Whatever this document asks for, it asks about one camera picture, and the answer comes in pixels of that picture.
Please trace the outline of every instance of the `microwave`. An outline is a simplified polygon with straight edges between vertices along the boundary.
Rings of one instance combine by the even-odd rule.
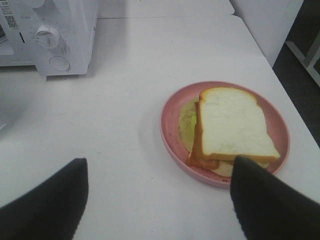
[[[98,0],[0,0],[0,66],[86,74],[97,11]]]

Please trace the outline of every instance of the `white bread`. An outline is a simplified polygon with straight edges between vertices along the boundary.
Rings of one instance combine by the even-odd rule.
[[[246,156],[260,163],[275,162],[280,154],[268,135],[265,115],[254,95],[234,87],[213,87],[200,93],[189,166],[217,169],[213,160]]]

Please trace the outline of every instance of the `pink plate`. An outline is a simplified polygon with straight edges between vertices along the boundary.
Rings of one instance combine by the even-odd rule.
[[[284,165],[290,150],[290,136],[284,119],[278,110],[263,96],[244,86],[223,81],[204,81],[185,86],[175,92],[165,103],[160,118],[160,130],[163,142],[172,158],[184,171],[200,181],[218,187],[228,188],[230,186],[231,177],[220,176],[203,168],[187,166],[186,159],[189,152],[182,144],[179,136],[181,108],[193,98],[198,97],[201,91],[212,87],[234,87],[256,96],[258,104],[262,107],[265,115],[268,134],[281,154],[280,159],[271,163],[267,170],[273,174],[279,171]]]

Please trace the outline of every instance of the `table surface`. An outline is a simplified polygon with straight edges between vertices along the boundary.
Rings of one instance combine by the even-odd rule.
[[[231,15],[229,0],[100,0],[99,18]]]
[[[160,134],[161,109],[185,85],[227,81],[266,97],[290,137],[276,174],[320,202],[320,150],[236,16],[100,19],[87,75],[0,68],[0,206],[77,157],[89,197],[74,239],[245,239],[228,189],[186,174]]]

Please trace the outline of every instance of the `plate rim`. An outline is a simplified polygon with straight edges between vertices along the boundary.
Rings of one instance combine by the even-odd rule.
[[[289,132],[289,128],[287,126],[287,123],[285,121],[285,119],[283,118],[283,116],[281,115],[281,113],[279,112],[279,110],[268,100],[266,99],[264,96],[262,96],[261,94],[259,94],[258,92],[246,87],[246,86],[243,86],[243,85],[240,85],[240,84],[237,84],[237,83],[233,83],[233,82],[228,82],[228,81],[198,81],[198,82],[194,82],[194,83],[190,83],[188,85],[185,85],[181,88],[179,88],[178,90],[176,90],[174,93],[172,93],[168,98],[167,100],[165,101],[162,109],[161,109],[161,114],[160,114],[160,121],[159,121],[159,127],[160,127],[160,133],[161,133],[161,138],[162,138],[162,141],[165,145],[165,148],[167,149],[168,153],[170,154],[170,156],[173,158],[173,160],[179,165],[180,168],[182,168],[182,170],[184,170],[185,172],[187,172],[188,174],[190,174],[192,177],[198,179],[199,181],[201,182],[204,182],[206,184],[210,184],[212,186],[216,186],[216,187],[223,187],[223,188],[229,188],[231,183],[226,183],[226,182],[221,182],[219,180],[215,180],[215,179],[212,179],[212,178],[209,178],[205,175],[202,175],[200,174],[199,172],[195,171],[194,169],[192,169],[191,167],[187,166],[185,163],[183,163],[181,160],[179,160],[178,156],[175,154],[175,152],[170,148],[169,144],[167,143],[167,141],[165,140],[165,136],[164,136],[164,132],[163,132],[163,129],[162,129],[162,119],[163,119],[163,114],[164,114],[164,109],[165,107],[167,106],[168,102],[170,101],[170,99],[175,96],[178,92],[180,92],[181,90],[185,89],[185,88],[188,88],[190,86],[193,86],[193,85],[199,85],[199,84],[207,84],[207,83],[222,83],[222,84],[231,84],[231,85],[234,85],[235,87],[240,87],[240,88],[243,88],[245,90],[249,90],[249,92],[253,92],[255,95],[259,96],[260,98],[262,98],[264,101],[266,101],[275,111],[276,113],[279,115],[280,119],[282,120],[282,122],[284,123],[284,127],[285,127],[285,131],[286,131],[286,135],[287,135],[287,144],[288,144],[288,147],[287,147],[287,150],[285,152],[285,157],[284,159],[282,160],[281,164],[279,165],[278,168],[276,168],[273,172],[271,172],[271,174],[276,174],[278,173],[282,167],[284,166],[284,164],[287,162],[288,160],[288,157],[289,157],[289,153],[290,153],[290,148],[291,148],[291,140],[290,140],[290,132]]]

